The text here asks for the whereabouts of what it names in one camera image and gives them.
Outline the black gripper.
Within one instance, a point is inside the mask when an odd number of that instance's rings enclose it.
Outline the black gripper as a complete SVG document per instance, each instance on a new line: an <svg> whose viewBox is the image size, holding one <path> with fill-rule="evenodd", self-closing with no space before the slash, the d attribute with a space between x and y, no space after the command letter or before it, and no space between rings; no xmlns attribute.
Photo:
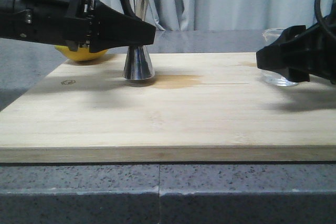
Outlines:
<svg viewBox="0 0 336 224"><path fill-rule="evenodd" d="M317 20L307 30L311 36L308 72L335 84L335 3L331 6L330 14L322 20L324 26ZM292 82L307 82L310 80L309 74L291 66L292 55L300 50L295 39L306 31L306 26L295 25L282 29L283 32L275 42L256 52L257 68L278 73Z"/></svg>
<svg viewBox="0 0 336 224"><path fill-rule="evenodd" d="M156 27L89 0L1 0L1 38L67 46L89 45L91 53L154 43Z"/></svg>

